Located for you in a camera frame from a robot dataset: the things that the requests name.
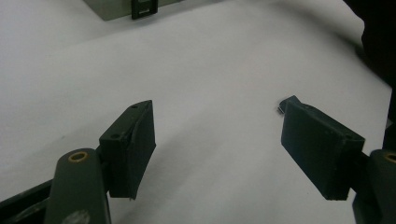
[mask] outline tabletop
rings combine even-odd
[[[152,100],[157,147],[113,223],[354,223],[280,144],[296,95],[381,148],[391,88],[361,58],[362,21],[339,0],[186,0],[102,21],[82,0],[0,1],[0,200],[96,148]]]

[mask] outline black latch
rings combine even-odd
[[[132,0],[132,20],[153,15],[158,12],[158,0]]]

